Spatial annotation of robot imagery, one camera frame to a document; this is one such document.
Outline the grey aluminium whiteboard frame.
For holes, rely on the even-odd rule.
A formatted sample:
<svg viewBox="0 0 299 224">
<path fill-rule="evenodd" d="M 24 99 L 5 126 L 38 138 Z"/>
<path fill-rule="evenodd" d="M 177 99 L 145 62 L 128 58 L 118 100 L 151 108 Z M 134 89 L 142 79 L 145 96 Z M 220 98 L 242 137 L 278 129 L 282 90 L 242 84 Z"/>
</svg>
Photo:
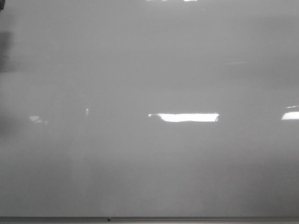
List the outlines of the grey aluminium whiteboard frame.
<svg viewBox="0 0 299 224">
<path fill-rule="evenodd" d="M 21 217 L 1 216 L 4 223 L 296 223 L 299 217 Z"/>
</svg>

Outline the white glossy whiteboard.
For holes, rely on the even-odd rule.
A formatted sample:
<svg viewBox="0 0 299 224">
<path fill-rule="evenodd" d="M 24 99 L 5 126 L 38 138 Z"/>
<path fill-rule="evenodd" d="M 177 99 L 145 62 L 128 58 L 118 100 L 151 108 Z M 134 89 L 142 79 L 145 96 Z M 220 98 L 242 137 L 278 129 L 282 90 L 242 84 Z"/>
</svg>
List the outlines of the white glossy whiteboard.
<svg viewBox="0 0 299 224">
<path fill-rule="evenodd" d="M 298 1 L 6 1 L 0 214 L 297 216 Z"/>
</svg>

